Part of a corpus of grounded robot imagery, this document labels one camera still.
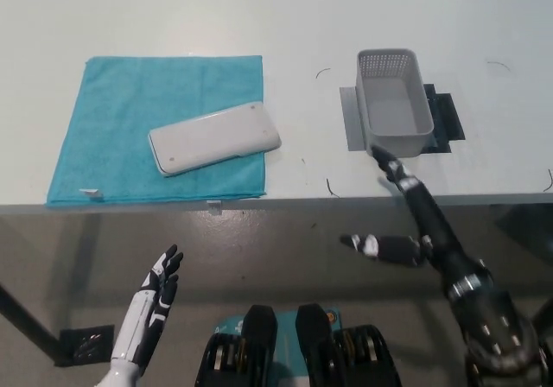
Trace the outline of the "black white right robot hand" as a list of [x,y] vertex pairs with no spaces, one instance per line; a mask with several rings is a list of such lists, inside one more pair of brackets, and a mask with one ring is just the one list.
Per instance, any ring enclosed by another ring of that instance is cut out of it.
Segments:
[[374,261],[416,268],[430,263],[439,273],[445,296],[455,302],[470,294],[493,291],[493,278],[463,250],[459,239],[429,190],[398,158],[379,146],[372,157],[386,179],[403,195],[419,238],[343,234],[340,242]]

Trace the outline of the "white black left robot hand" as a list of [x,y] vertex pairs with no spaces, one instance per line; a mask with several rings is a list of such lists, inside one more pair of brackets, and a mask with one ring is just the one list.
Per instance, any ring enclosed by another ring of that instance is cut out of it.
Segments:
[[144,371],[161,338],[178,288],[183,254],[174,244],[155,262],[134,294],[111,355]]

